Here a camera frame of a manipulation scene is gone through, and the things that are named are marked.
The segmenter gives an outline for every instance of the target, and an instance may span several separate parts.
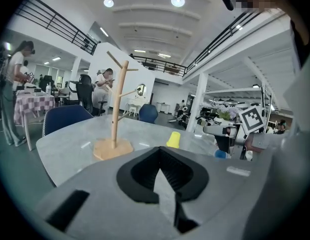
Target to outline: gray floor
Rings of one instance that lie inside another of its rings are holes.
[[[137,120],[137,117],[132,115],[128,118]],[[168,119],[172,118],[172,115],[159,113],[155,123],[185,130],[177,122],[169,123]],[[42,137],[42,127],[42,123],[29,125],[33,147],[33,150],[29,151],[27,144],[20,147],[7,145],[0,121],[0,176],[5,185],[10,186],[11,194],[29,208],[34,208],[37,202],[54,187],[46,174],[36,149],[36,142]],[[22,136],[25,135],[21,126],[18,127],[18,132]]]
[[[112,114],[112,108],[110,108],[108,110],[108,114]],[[130,119],[135,119],[137,120],[138,115],[136,115],[135,117],[133,117],[133,114],[131,114],[130,116],[128,115],[127,118]],[[166,126],[166,127],[170,127],[173,129],[178,129],[178,130],[186,130],[183,126],[179,125],[178,122],[168,122],[169,119],[173,119],[173,116],[171,114],[165,114],[165,113],[158,113],[158,118],[155,120],[155,124],[159,125],[159,126]]]

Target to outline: black metal railing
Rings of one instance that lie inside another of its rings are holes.
[[[171,62],[167,62],[167,61],[160,60],[160,59],[147,58],[147,57],[141,57],[141,56],[133,56],[133,58],[149,70],[161,71],[163,73],[180,76],[180,77],[183,77],[186,72],[185,66],[182,66],[176,63],[171,63]]]
[[[41,0],[24,0],[15,14],[67,39],[91,55],[94,54],[97,42]]]
[[[225,28],[198,56],[192,61],[191,64],[186,69],[185,74],[191,71],[194,67],[197,66],[203,59],[205,59],[209,54],[219,47],[223,42],[233,36],[240,28],[239,25],[243,28],[246,24],[256,18],[260,13],[256,12],[243,12],[238,16],[227,28]]]

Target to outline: sticker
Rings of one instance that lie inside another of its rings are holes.
[[[239,116],[246,134],[252,133],[264,126],[264,120],[255,106],[244,110]]]

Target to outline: blue chair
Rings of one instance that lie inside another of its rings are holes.
[[[139,121],[154,124],[157,117],[158,112],[154,105],[144,104],[139,110]]]
[[[43,136],[90,118],[93,116],[80,105],[55,107],[45,115]]]

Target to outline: wooden stand base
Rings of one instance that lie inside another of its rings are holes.
[[[94,156],[100,160],[108,160],[134,151],[130,142],[125,139],[117,140],[117,147],[111,147],[111,139],[102,139],[96,142],[94,147]]]

